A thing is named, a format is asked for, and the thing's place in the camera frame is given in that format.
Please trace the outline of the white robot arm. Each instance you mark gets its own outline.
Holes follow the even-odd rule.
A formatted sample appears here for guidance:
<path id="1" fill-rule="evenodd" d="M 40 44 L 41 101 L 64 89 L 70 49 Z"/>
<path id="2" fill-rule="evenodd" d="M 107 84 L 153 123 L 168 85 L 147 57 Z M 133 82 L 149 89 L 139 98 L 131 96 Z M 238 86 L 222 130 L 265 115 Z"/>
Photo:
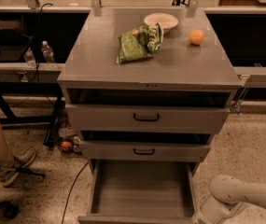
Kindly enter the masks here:
<path id="1" fill-rule="evenodd" d="M 216 175 L 209 189 L 210 195 L 192 216 L 193 224 L 223 224 L 243 212 L 247 203 L 266 209 L 266 184 Z"/>

